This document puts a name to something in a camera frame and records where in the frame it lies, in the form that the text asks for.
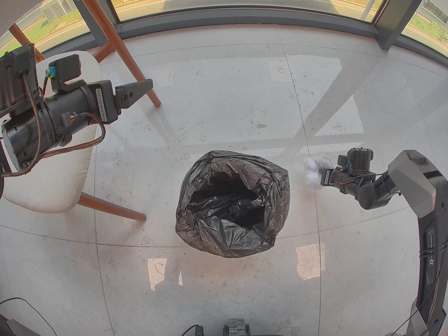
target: white seat cushion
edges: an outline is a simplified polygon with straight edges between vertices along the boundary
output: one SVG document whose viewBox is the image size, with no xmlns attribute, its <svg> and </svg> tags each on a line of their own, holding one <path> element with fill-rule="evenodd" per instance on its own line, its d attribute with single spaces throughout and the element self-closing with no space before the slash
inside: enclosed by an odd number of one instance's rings
<svg viewBox="0 0 448 336">
<path fill-rule="evenodd" d="M 95 58 L 86 51 L 75 51 L 59 54 L 38 63 L 39 85 L 43 85 L 45 69 L 48 68 L 49 62 L 74 53 L 78 54 L 81 60 L 81 76 L 77 79 L 82 78 L 86 82 L 103 79 Z M 51 95 L 53 91 L 48 82 L 45 96 Z M 97 127 L 96 124 L 88 126 L 74 134 L 68 146 L 91 141 L 95 138 Z M 63 213 L 70 210 L 81 197 L 91 154 L 92 147 L 41 160 L 25 176 L 5 178 L 3 196 L 14 204 L 41 213 Z"/>
</svg>

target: trash can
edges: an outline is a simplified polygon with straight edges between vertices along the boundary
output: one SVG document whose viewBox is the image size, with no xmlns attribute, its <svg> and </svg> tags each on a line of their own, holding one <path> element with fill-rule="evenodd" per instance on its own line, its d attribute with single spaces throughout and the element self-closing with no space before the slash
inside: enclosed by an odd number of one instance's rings
<svg viewBox="0 0 448 336">
<path fill-rule="evenodd" d="M 193 248 L 240 258 L 274 246 L 288 209 L 286 169 L 254 155 L 212 150 L 182 182 L 176 232 Z"/>
</svg>

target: black caster wheel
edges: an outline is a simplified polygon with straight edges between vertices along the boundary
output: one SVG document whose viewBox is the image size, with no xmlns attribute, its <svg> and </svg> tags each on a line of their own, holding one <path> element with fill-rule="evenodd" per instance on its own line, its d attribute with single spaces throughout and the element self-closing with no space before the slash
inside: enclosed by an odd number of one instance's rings
<svg viewBox="0 0 448 336">
<path fill-rule="evenodd" d="M 223 336 L 250 336 L 249 324 L 243 318 L 230 318 L 224 325 Z"/>
</svg>

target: trash bag opening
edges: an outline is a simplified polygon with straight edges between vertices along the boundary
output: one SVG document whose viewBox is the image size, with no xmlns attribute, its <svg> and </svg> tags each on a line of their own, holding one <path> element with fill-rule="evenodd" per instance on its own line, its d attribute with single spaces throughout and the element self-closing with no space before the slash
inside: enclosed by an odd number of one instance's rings
<svg viewBox="0 0 448 336">
<path fill-rule="evenodd" d="M 265 200 L 248 190 L 240 178 L 229 180 L 228 175 L 218 174 L 193 193 L 187 208 L 198 219 L 218 217 L 252 228 L 264 224 Z"/>
</svg>

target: white chair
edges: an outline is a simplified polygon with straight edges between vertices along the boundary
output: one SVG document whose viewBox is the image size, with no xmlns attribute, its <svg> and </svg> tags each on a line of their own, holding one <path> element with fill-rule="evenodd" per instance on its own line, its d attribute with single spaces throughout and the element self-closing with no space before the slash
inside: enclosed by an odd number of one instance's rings
<svg viewBox="0 0 448 336">
<path fill-rule="evenodd" d="M 96 59 L 86 51 L 66 52 L 52 56 L 36 65 L 39 85 L 43 85 L 45 70 L 48 63 L 64 56 L 78 54 L 81 61 L 81 76 L 86 82 L 103 79 Z M 51 84 L 45 92 L 45 97 L 51 96 Z M 68 146 L 75 146 L 95 139 L 98 125 L 88 126 L 73 135 Z M 83 193 L 87 170 L 92 155 L 92 147 L 69 153 L 55 155 L 43 159 L 26 175 L 8 177 L 4 181 L 3 197 L 23 208 L 41 213 L 63 213 L 76 204 L 129 219 L 144 221 L 146 216 L 92 195 Z"/>
</svg>

